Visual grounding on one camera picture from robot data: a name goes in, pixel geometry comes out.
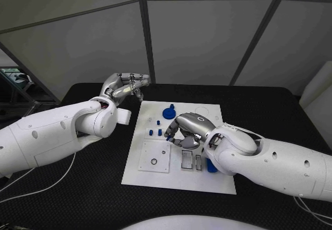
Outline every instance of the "black table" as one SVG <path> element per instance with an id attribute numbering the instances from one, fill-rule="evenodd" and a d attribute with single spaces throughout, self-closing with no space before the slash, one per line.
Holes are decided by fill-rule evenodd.
<path id="1" fill-rule="evenodd" d="M 73 86 L 63 105 L 90 100 L 102 84 Z M 223 119 L 265 137 L 292 142 L 324 153 L 331 149 L 285 88 L 152 84 L 145 100 L 220 104 Z M 295 204 L 294 198 L 236 175 L 237 195 L 122 185 L 141 102 L 128 97 L 122 108 L 132 110 L 129 126 L 77 154 L 73 169 L 48 191 L 0 204 L 0 221 L 37 230 L 120 229 L 167 215 L 207 215 L 268 229 L 330 229 Z M 73 156 L 44 166 L 2 194 L 0 200 L 50 187 L 63 177 Z M 332 216 L 332 204 L 307 200 L 314 211 Z"/>

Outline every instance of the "white curved surface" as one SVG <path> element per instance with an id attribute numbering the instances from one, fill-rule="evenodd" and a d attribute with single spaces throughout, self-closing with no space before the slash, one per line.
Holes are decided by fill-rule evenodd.
<path id="1" fill-rule="evenodd" d="M 219 217 L 178 215 L 158 217 L 133 224 L 123 230 L 265 230 L 240 221 Z"/>

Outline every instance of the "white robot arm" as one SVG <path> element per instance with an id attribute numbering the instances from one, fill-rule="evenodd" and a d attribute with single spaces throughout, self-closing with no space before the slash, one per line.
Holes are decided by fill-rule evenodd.
<path id="1" fill-rule="evenodd" d="M 144 100 L 141 87 L 149 75 L 123 73 L 107 79 L 100 96 L 22 118 L 0 130 L 0 178 L 51 164 L 109 137 L 118 123 L 128 125 L 132 112 L 118 108 L 125 97 Z"/>
<path id="2" fill-rule="evenodd" d="M 184 140 L 175 139 L 181 128 Z M 292 196 L 332 202 L 332 156 L 272 139 L 253 140 L 245 129 L 194 113 L 177 117 L 170 141 L 187 149 L 204 142 L 204 153 L 227 175 L 245 175 L 259 185 Z"/>

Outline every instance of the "blue object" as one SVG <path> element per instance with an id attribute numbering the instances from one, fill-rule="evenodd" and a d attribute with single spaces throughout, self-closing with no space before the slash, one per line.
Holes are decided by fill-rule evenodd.
<path id="1" fill-rule="evenodd" d="M 219 172 L 217 167 L 214 166 L 214 163 L 211 162 L 211 160 L 207 158 L 207 165 L 209 165 L 209 172 L 210 173 L 216 173 Z"/>
<path id="2" fill-rule="evenodd" d="M 177 115 L 177 113 L 175 113 L 175 105 L 171 104 L 171 107 L 164 110 L 164 117 L 165 117 L 165 119 L 171 120 L 171 119 L 175 118 L 175 115 Z"/>

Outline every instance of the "white board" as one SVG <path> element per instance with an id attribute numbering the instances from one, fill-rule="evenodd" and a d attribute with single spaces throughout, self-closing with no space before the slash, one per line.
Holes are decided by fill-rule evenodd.
<path id="1" fill-rule="evenodd" d="M 128 164 L 123 174 L 122 184 L 149 186 L 159 188 L 172 188 L 183 190 L 193 190 L 211 193 L 226 193 L 237 194 L 233 176 L 224 175 L 222 172 L 210 173 L 207 170 L 207 160 L 201 156 L 201 147 L 193 150 L 194 164 L 197 164 L 196 157 L 201 156 L 203 171 L 197 170 L 194 165 L 193 170 L 183 169 L 183 150 L 184 148 L 175 146 L 167 141 L 164 136 L 158 136 L 158 130 L 162 129 L 164 133 L 168 129 L 172 120 L 164 118 L 164 110 L 170 108 L 171 104 L 175 105 L 177 116 L 184 113 L 198 113 L 206 116 L 216 126 L 223 123 L 223 116 L 219 104 L 196 104 L 196 103 L 174 103 L 174 102 L 152 102 L 144 101 L 141 106 L 141 113 L 133 133 L 132 147 L 128 158 Z M 184 138 L 181 132 L 178 132 L 175 138 Z M 144 147 L 144 145 L 155 143 L 155 148 L 152 146 Z M 142 152 L 151 148 L 157 149 L 157 157 L 164 157 L 159 154 L 165 145 L 171 146 L 170 162 L 167 157 L 164 160 L 164 166 L 170 163 L 168 167 L 164 168 L 165 172 L 158 172 L 159 169 L 139 170 L 141 164 L 144 162 L 152 161 L 142 156 Z"/>

